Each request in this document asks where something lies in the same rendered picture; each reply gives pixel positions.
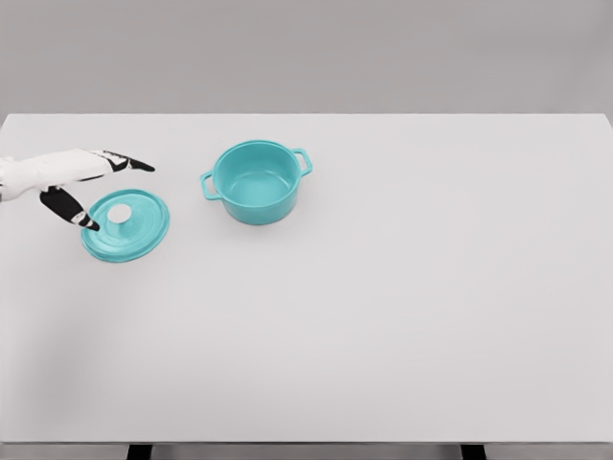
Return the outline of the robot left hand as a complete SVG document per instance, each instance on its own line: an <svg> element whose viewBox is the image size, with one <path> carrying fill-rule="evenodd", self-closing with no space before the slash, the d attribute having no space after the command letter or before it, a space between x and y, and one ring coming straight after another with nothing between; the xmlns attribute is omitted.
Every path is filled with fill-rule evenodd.
<svg viewBox="0 0 613 460"><path fill-rule="evenodd" d="M63 186L84 182L123 170L153 173L155 168L135 158L110 150L69 149L20 161L30 173L29 190L39 191L39 200L61 219L98 231L100 226Z"/></svg>

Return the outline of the teal pot lid white knob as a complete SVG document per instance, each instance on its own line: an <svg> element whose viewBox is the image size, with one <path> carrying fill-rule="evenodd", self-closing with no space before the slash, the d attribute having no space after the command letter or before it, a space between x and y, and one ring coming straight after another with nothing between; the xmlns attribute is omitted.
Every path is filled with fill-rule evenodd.
<svg viewBox="0 0 613 460"><path fill-rule="evenodd" d="M119 205L130 208L130 216L121 223L109 217L110 210ZM90 208L89 215L100 229L82 229L82 245L95 258L110 263L146 255L162 241L170 226L166 203L139 189L123 189L103 196Z"/></svg>

